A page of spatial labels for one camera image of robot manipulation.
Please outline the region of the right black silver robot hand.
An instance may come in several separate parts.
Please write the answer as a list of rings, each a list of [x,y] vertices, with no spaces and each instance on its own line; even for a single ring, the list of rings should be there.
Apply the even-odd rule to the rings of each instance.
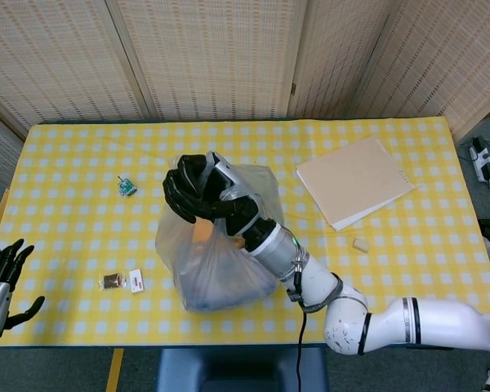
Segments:
[[[168,206],[194,224],[198,218],[224,221],[230,237],[244,238],[245,248],[256,250],[274,231],[261,196],[237,169],[216,152],[184,154],[163,181]]]

